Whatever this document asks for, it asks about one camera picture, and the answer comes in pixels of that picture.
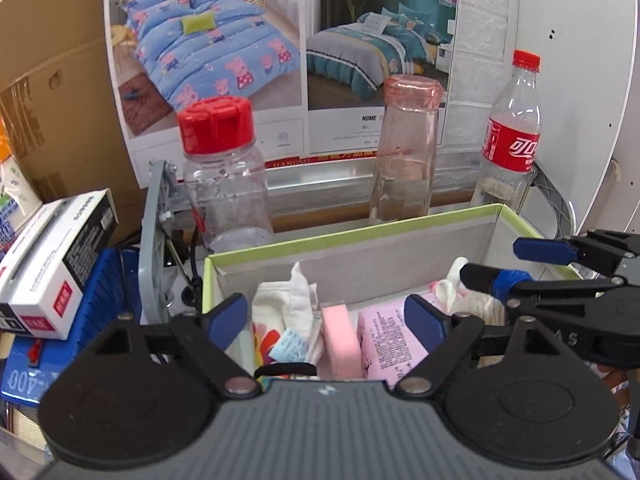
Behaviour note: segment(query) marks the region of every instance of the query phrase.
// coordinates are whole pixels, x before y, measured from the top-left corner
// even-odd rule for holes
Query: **blue basket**
[[[142,304],[138,288],[138,252],[123,250],[129,306],[140,320]],[[37,407],[40,398],[67,365],[118,314],[128,312],[122,288],[120,256],[116,249],[100,253],[84,290],[84,296],[66,341],[43,340],[40,364],[29,366],[27,354],[36,339],[16,336],[7,358],[0,397],[14,404]]]

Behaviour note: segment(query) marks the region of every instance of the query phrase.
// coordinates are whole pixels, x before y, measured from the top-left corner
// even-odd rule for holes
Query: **white brick wall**
[[[504,84],[509,4],[459,0],[443,145],[482,145],[489,108]]]

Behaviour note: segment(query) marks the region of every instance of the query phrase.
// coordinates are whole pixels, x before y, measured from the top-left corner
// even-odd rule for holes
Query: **bedding poster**
[[[384,16],[380,31],[364,27]],[[384,80],[447,89],[456,0],[106,0],[111,81],[140,186],[152,160],[184,163],[177,114],[244,96],[270,166],[371,156]],[[443,97],[440,134],[444,122]]]

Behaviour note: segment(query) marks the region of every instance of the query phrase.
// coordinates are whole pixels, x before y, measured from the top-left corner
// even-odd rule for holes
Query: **red label on box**
[[[525,173],[533,166],[540,134],[525,134],[489,119],[482,156],[501,168]]]
[[[53,302],[53,310],[55,310],[60,317],[65,313],[66,305],[69,303],[69,299],[71,298],[71,287],[67,282],[63,283],[60,287],[60,292],[56,298],[56,301]]]
[[[31,330],[42,330],[43,332],[53,332],[55,330],[49,320],[43,316],[20,316],[20,319]]]

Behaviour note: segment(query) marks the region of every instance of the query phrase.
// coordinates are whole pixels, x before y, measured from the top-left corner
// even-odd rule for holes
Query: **red jar lid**
[[[525,50],[515,50],[513,52],[513,65],[525,70],[540,72],[540,56]]]
[[[182,147],[188,155],[228,152],[255,140],[251,101],[212,97],[178,113]]]

